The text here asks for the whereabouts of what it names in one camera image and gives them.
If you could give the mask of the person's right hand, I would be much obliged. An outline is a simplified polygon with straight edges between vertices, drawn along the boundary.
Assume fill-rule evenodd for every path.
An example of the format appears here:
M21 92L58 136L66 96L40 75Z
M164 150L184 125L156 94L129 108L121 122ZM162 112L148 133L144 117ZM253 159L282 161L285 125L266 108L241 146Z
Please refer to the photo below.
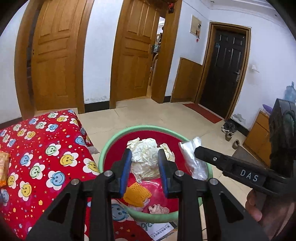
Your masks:
M295 240L295 202L267 198L262 210L258 209L259 193L251 190L245 209L260 224L269 240Z

